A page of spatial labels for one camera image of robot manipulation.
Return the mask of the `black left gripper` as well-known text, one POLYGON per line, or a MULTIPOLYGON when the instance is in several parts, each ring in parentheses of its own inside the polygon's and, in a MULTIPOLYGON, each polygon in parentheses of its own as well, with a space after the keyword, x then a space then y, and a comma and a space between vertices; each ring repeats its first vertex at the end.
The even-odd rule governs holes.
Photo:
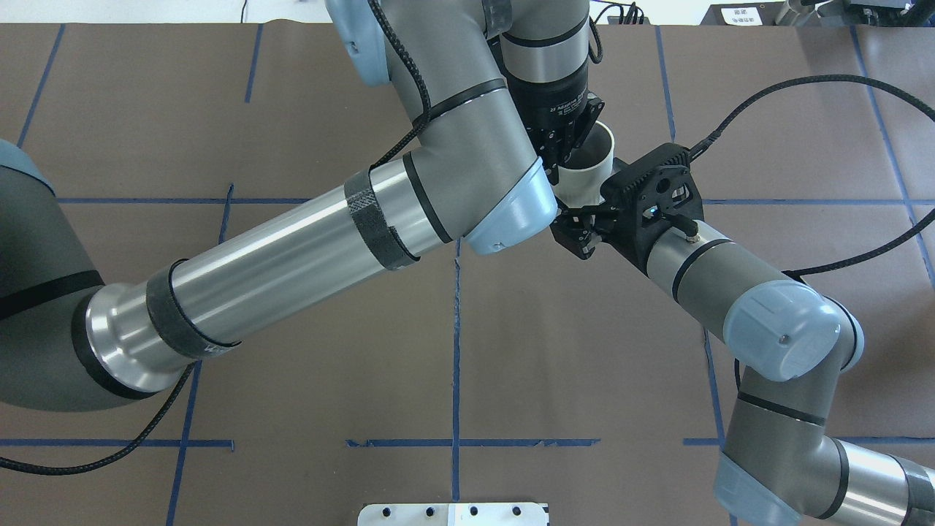
POLYGON ((605 102, 589 90, 589 67, 564 79, 531 83, 507 74, 508 90, 548 176, 570 160, 593 129, 605 102))

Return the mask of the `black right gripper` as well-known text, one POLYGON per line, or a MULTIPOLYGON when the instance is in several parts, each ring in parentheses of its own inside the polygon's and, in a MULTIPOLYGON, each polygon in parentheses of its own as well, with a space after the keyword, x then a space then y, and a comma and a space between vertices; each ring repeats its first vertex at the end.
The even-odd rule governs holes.
POLYGON ((618 207, 561 207, 550 230, 555 242, 565 250, 588 260, 598 244, 617 248, 614 234, 621 214, 618 207))

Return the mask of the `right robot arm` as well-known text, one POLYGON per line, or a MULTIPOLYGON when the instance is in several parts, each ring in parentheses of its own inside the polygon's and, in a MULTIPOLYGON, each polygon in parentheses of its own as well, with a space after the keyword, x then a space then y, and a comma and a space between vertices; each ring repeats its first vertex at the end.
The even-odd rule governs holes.
POLYGON ((582 259, 596 242, 648 242, 645 276, 744 366, 714 482, 722 507, 754 525, 931 525, 932 469, 825 432, 839 376, 863 353, 858 320, 710 224, 652 213, 630 227, 616 207, 565 210, 552 234, 582 259))

